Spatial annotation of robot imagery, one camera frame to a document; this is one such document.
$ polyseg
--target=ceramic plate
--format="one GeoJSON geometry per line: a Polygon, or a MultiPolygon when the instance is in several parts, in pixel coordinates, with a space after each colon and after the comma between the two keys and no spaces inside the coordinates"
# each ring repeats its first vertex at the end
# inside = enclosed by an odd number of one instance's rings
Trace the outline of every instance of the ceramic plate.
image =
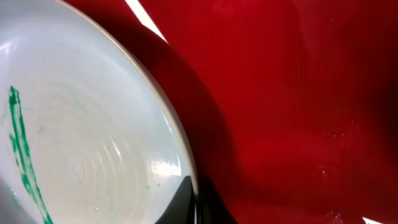
{"type": "Polygon", "coordinates": [[[63,2],[0,2],[0,216],[155,223],[196,175],[151,77],[63,2]]]}

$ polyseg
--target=green paint mark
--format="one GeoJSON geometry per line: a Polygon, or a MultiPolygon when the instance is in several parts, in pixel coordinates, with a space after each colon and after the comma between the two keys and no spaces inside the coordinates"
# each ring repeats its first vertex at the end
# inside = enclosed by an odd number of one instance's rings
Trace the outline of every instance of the green paint mark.
{"type": "Polygon", "coordinates": [[[37,208],[39,208],[44,224],[53,224],[36,183],[36,176],[30,159],[29,144],[26,139],[24,119],[22,118],[19,92],[14,87],[11,87],[9,90],[9,104],[12,126],[14,128],[14,135],[10,133],[10,140],[19,172],[21,173],[22,183],[30,197],[36,203],[37,208]]]}

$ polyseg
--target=red surface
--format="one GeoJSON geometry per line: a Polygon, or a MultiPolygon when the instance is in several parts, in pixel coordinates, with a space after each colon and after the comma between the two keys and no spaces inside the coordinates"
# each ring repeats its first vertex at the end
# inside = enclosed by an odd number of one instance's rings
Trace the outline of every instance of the red surface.
{"type": "Polygon", "coordinates": [[[68,0],[150,70],[239,223],[398,222],[398,2],[68,0]]]}

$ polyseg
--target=plate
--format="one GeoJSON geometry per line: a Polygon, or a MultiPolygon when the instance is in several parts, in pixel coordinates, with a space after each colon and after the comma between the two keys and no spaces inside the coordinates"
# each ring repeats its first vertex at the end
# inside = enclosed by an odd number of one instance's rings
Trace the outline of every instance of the plate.
{"type": "Polygon", "coordinates": [[[162,90],[64,2],[0,2],[0,113],[7,223],[155,223],[184,177],[197,193],[162,90]]]}

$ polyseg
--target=green streak on plate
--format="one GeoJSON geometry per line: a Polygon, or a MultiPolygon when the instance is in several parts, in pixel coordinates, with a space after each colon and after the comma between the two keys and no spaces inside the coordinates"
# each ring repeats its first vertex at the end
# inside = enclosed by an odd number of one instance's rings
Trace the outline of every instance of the green streak on plate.
{"type": "Polygon", "coordinates": [[[30,159],[29,145],[26,139],[24,119],[22,118],[21,102],[19,92],[13,86],[9,90],[9,104],[14,127],[14,135],[10,133],[10,140],[14,150],[15,159],[21,172],[22,183],[30,197],[36,203],[42,214],[44,224],[53,224],[47,211],[40,189],[37,186],[35,172],[30,159]]]}

